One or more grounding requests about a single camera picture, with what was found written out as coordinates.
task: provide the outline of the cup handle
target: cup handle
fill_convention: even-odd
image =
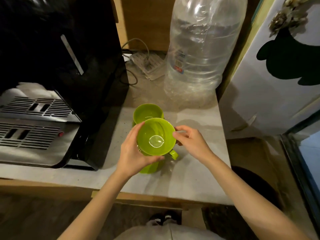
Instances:
[[[169,154],[171,155],[171,157],[174,159],[174,160],[177,160],[179,154],[176,153],[174,150],[171,150],[171,152],[169,152]]]

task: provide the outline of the black coffee machine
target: black coffee machine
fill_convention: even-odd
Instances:
[[[128,91],[110,0],[0,0],[0,162],[98,170]]]

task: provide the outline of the person's left hand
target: person's left hand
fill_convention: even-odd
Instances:
[[[164,156],[145,156],[139,152],[137,135],[142,125],[144,125],[144,122],[135,125],[121,145],[117,171],[126,177],[132,177],[139,173],[145,166],[165,158]]]

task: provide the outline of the white countertop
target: white countertop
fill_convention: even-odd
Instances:
[[[163,86],[163,78],[149,81],[142,77],[139,77],[137,85],[130,86],[102,169],[84,171],[0,164],[0,178],[100,189],[116,169],[120,146],[132,127],[135,108],[144,103],[159,105],[163,109],[165,119],[173,126],[188,125],[198,129],[214,153],[230,166],[216,96],[213,96],[205,108],[198,108],[198,106],[190,108],[190,104],[181,106],[171,101],[166,96]],[[188,154],[182,146],[176,145],[174,150],[180,155],[177,161],[166,157],[166,163],[161,171],[154,174],[137,174],[127,182],[121,191],[217,204],[232,204],[232,201],[204,165]]]

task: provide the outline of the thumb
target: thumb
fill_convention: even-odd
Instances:
[[[149,164],[164,160],[165,157],[164,156],[148,156],[147,157],[147,161]]]
[[[184,137],[182,134],[180,134],[179,132],[175,131],[172,133],[172,136],[180,141],[183,145],[187,142],[188,138],[187,137]]]

